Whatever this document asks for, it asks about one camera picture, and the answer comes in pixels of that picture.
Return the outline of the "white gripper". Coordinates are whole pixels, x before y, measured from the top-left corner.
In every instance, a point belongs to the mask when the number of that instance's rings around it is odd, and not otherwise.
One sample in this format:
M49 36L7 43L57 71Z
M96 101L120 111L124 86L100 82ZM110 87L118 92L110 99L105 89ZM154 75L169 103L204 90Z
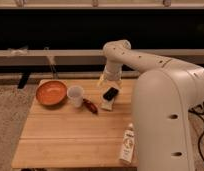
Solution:
M121 70L118 72L113 72L104 69L99 79L99 85L103 86L104 84L112 84L114 87L120 88L122 83L121 75ZM111 101L119 93L119 90L114 87L111 87L106 93L103 94L103 98L105 100Z

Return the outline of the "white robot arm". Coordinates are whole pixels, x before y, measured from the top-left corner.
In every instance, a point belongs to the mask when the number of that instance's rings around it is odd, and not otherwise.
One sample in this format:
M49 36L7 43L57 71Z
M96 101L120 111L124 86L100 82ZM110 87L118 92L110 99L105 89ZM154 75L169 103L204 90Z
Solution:
M140 72L131 99L138 171L195 171L188 110L204 102L204 68L127 40L106 43L103 54L102 82L119 83L123 65Z

